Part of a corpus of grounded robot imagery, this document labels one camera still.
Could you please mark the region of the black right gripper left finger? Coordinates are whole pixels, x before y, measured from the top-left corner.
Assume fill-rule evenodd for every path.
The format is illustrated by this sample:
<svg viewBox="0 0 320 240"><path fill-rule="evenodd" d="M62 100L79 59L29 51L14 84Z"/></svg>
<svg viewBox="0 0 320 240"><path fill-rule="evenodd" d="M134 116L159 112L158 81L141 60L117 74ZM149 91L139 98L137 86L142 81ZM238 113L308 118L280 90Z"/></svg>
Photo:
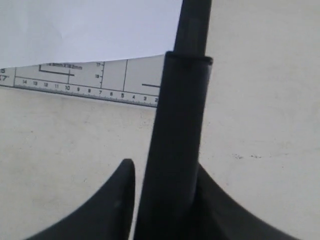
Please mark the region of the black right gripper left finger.
<svg viewBox="0 0 320 240"><path fill-rule="evenodd" d="M82 206L32 240L127 240L135 205L135 166L124 159Z"/></svg>

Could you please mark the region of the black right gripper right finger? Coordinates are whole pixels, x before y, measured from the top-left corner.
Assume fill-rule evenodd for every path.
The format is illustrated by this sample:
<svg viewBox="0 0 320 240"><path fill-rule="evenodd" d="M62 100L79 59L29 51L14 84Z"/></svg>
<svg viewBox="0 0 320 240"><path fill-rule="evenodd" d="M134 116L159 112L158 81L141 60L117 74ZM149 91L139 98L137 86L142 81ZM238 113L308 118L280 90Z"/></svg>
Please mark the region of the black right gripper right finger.
<svg viewBox="0 0 320 240"><path fill-rule="evenodd" d="M294 240L233 200L200 166L195 196L197 240Z"/></svg>

